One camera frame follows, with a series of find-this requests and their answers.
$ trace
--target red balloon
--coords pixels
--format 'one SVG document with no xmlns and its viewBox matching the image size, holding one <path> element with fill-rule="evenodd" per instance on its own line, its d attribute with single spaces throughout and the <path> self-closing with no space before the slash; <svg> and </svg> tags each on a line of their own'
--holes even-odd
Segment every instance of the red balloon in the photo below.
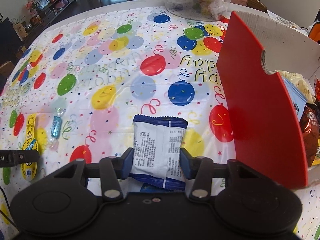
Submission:
<svg viewBox="0 0 320 240">
<path fill-rule="evenodd" d="M 57 35 L 53 40 L 52 43 L 56 43 L 58 40 L 60 40 L 63 37 L 63 34 Z"/>
<path fill-rule="evenodd" d="M 233 140 L 229 111 L 223 105 L 215 106 L 209 115 L 209 125 L 214 136 L 221 142 Z"/>
<path fill-rule="evenodd" d="M 222 43 L 218 41 L 216 38 L 206 37 L 203 39 L 203 43 L 208 49 L 211 49 L 214 52 L 220 53 Z"/>
<path fill-rule="evenodd" d="M 229 23 L 229 19 L 228 18 L 221 19 L 220 21 L 223 22 L 223 23 Z"/>
<path fill-rule="evenodd" d="M 155 76 L 165 69 L 165 58 L 161 55 L 154 55 L 146 58 L 140 66 L 140 70 L 147 76 Z"/>
<path fill-rule="evenodd" d="M 18 136 L 18 134 L 21 131 L 21 128 L 23 126 L 23 123 L 24 123 L 24 116 L 23 116 L 23 114 L 20 113 L 16 119 L 15 124 L 14 124 L 14 128 L 13 128 L 13 135 L 14 136 Z"/>
<path fill-rule="evenodd" d="M 41 85 L 43 84 L 45 80 L 45 73 L 41 73 L 40 76 L 37 77 L 37 79 L 35 80 L 35 83 L 33 84 L 33 87 L 35 89 L 38 89 L 39 87 L 41 87 Z"/>
<path fill-rule="evenodd" d="M 25 67 L 25 68 L 22 70 L 22 72 L 20 73 L 20 75 L 19 75 L 19 77 L 18 77 L 18 80 L 19 80 L 19 81 L 21 81 L 21 79 L 22 79 L 22 77 L 23 77 L 23 75 L 24 75 L 24 73 L 25 73 L 26 70 L 27 70 L 27 68 Z"/>
<path fill-rule="evenodd" d="M 91 163 L 91 152 L 86 145 L 78 146 L 70 157 L 70 162 L 76 159 L 84 159 L 86 163 Z"/>
</svg>

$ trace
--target green balloon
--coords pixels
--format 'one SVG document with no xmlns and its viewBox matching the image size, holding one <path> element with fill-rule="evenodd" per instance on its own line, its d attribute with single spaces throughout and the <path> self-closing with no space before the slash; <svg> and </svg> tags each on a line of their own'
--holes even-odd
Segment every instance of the green balloon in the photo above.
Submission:
<svg viewBox="0 0 320 240">
<path fill-rule="evenodd" d="M 10 128 L 12 128 L 14 126 L 14 124 L 16 123 L 17 117 L 18 117 L 18 114 L 17 114 L 16 110 L 13 110 L 11 112 L 10 120 L 9 120 L 9 127 Z"/>
<path fill-rule="evenodd" d="M 132 29 L 131 24 L 122 25 L 117 29 L 117 33 L 126 33 Z"/>
<path fill-rule="evenodd" d="M 318 240 L 319 239 L 319 236 L 320 236 L 320 225 L 318 226 L 318 229 L 315 233 L 315 237 L 313 238 L 314 240 Z"/>
<path fill-rule="evenodd" d="M 70 92 L 76 83 L 77 83 L 77 79 L 75 75 L 73 74 L 66 75 L 63 79 L 61 79 L 58 85 L 58 88 L 57 88 L 58 95 L 63 96 L 64 94 Z"/>
<path fill-rule="evenodd" d="M 8 185 L 10 183 L 11 168 L 10 167 L 3 168 L 2 174 L 3 174 L 4 184 Z"/>
<path fill-rule="evenodd" d="M 184 35 L 186 35 L 190 40 L 198 40 L 203 37 L 203 31 L 198 28 L 191 27 L 184 31 Z"/>
</svg>

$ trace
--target orange object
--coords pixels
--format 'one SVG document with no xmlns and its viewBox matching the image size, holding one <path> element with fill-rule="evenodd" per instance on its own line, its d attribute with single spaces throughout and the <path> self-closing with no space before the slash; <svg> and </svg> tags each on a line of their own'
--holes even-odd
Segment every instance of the orange object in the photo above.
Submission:
<svg viewBox="0 0 320 240">
<path fill-rule="evenodd" d="M 320 44 L 320 23 L 313 25 L 308 37 Z"/>
</svg>

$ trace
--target metal bolt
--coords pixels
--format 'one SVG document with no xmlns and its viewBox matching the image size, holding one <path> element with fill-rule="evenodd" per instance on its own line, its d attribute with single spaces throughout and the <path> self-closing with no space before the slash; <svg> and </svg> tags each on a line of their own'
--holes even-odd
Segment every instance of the metal bolt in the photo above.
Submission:
<svg viewBox="0 0 320 240">
<path fill-rule="evenodd" d="M 157 198 L 157 197 L 154 197 L 154 198 L 152 199 L 152 201 L 153 201 L 153 202 L 160 202 L 161 199 L 160 199 L 160 198 Z"/>
<path fill-rule="evenodd" d="M 116 198 L 120 196 L 120 192 L 116 189 L 109 189 L 105 191 L 104 195 L 108 198 Z"/>
<path fill-rule="evenodd" d="M 142 202 L 145 203 L 145 204 L 151 204 L 152 203 L 152 201 L 150 199 L 144 199 L 144 200 L 142 200 Z"/>
<path fill-rule="evenodd" d="M 208 195 L 208 192 L 204 189 L 196 189 L 192 192 L 192 195 L 194 197 L 198 197 L 198 198 L 203 198 L 206 197 Z"/>
</svg>

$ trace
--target blue and white snack bag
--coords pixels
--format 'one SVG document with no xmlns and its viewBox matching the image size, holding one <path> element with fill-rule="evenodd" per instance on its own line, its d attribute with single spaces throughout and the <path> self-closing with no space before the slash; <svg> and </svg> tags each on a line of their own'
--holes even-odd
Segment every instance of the blue and white snack bag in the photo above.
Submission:
<svg viewBox="0 0 320 240">
<path fill-rule="evenodd" d="M 294 84 L 292 84 L 289 80 L 282 77 L 285 87 L 290 95 L 293 108 L 297 114 L 298 121 L 300 121 L 304 106 L 306 105 L 307 99 L 303 96 L 299 89 L 296 88 Z"/>
<path fill-rule="evenodd" d="M 156 187 L 184 190 L 179 156 L 188 122 L 178 117 L 138 114 L 133 123 L 134 157 L 130 176 Z"/>
</svg>

